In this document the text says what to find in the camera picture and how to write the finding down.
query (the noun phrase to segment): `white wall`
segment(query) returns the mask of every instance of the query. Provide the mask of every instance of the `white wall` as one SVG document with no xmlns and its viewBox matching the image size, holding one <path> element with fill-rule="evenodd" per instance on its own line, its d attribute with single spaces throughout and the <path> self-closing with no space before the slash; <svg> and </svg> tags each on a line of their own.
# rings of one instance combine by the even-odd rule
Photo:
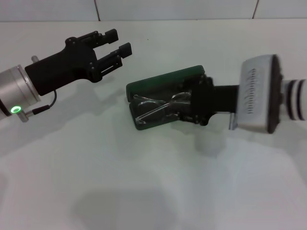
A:
<svg viewBox="0 0 307 230">
<path fill-rule="evenodd" d="M 97 20 L 94 0 L 0 0 L 0 22 Z"/>
<path fill-rule="evenodd" d="M 259 0 L 255 18 L 306 18 L 307 0 Z"/>
<path fill-rule="evenodd" d="M 101 20 L 252 18 L 257 0 L 97 0 Z"/>
<path fill-rule="evenodd" d="M 257 0 L 97 0 L 101 20 L 251 18 Z M 94 0 L 0 0 L 0 21 L 97 21 Z"/>
</svg>

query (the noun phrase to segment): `green object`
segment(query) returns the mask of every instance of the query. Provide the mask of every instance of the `green object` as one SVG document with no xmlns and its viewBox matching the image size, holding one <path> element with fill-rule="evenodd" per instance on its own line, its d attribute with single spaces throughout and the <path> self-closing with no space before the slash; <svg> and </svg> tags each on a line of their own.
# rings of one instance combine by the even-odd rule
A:
<svg viewBox="0 0 307 230">
<path fill-rule="evenodd" d="M 163 112 L 156 113 L 146 124 L 138 124 L 135 118 L 158 107 L 157 104 L 149 103 L 146 109 L 138 106 L 140 100 L 134 98 L 135 95 L 154 100 L 170 101 L 171 97 L 189 89 L 189 81 L 199 79 L 204 76 L 205 71 L 202 66 L 194 66 L 187 69 L 159 75 L 156 77 L 139 80 L 126 86 L 127 100 L 130 102 L 129 108 L 133 122 L 137 130 L 144 130 L 155 126 L 160 126 L 169 122 L 176 121 L 175 117 L 163 116 Z"/>
<path fill-rule="evenodd" d="M 21 107 L 20 106 L 14 106 L 12 109 L 11 109 L 11 113 L 12 114 L 16 114 L 18 112 L 21 111 Z"/>
</svg>

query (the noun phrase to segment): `cable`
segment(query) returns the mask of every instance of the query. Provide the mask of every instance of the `cable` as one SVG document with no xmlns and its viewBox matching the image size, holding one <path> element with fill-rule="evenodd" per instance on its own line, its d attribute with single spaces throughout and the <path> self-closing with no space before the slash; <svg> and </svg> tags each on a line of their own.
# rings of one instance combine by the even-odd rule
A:
<svg viewBox="0 0 307 230">
<path fill-rule="evenodd" d="M 33 115 L 40 114 L 41 112 L 50 109 L 50 108 L 54 105 L 54 103 L 56 102 L 56 100 L 57 100 L 57 98 L 58 98 L 58 94 L 57 94 L 57 91 L 56 91 L 56 90 L 53 91 L 53 92 L 54 92 L 54 99 L 53 99 L 52 103 L 51 103 L 50 105 L 47 104 L 47 105 L 44 105 L 44 106 L 42 106 L 42 107 L 33 109 L 33 110 L 32 110 Z"/>
<path fill-rule="evenodd" d="M 50 108 L 54 105 L 54 103 L 56 102 L 56 100 L 57 100 L 57 98 L 58 98 L 57 91 L 55 90 L 55 91 L 53 91 L 53 92 L 54 92 L 54 99 L 53 99 L 53 102 L 49 105 Z"/>
</svg>

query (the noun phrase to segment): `black ring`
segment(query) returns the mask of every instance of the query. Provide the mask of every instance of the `black ring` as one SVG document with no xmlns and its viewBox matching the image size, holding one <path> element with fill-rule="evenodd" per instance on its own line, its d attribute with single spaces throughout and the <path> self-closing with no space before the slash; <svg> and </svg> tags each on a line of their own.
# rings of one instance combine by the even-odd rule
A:
<svg viewBox="0 0 307 230">
<path fill-rule="evenodd" d="M 4 106 L 3 102 L 0 99 L 0 109 L 6 116 L 11 116 L 12 114 L 8 111 L 8 109 Z"/>
<path fill-rule="evenodd" d="M 297 88 L 297 94 L 296 94 L 296 109 L 297 109 L 297 115 L 298 118 L 301 121 L 305 121 L 305 119 L 302 116 L 302 111 L 301 111 L 301 94 L 302 94 L 302 86 L 305 80 L 300 80 L 298 83 L 298 88 Z"/>
<path fill-rule="evenodd" d="M 288 115 L 291 120 L 294 120 L 293 113 L 292 113 L 291 94 L 292 94 L 292 89 L 293 89 L 293 85 L 295 82 L 296 80 L 290 81 L 288 88 L 287 88 L 286 107 L 287 107 Z"/>
</svg>

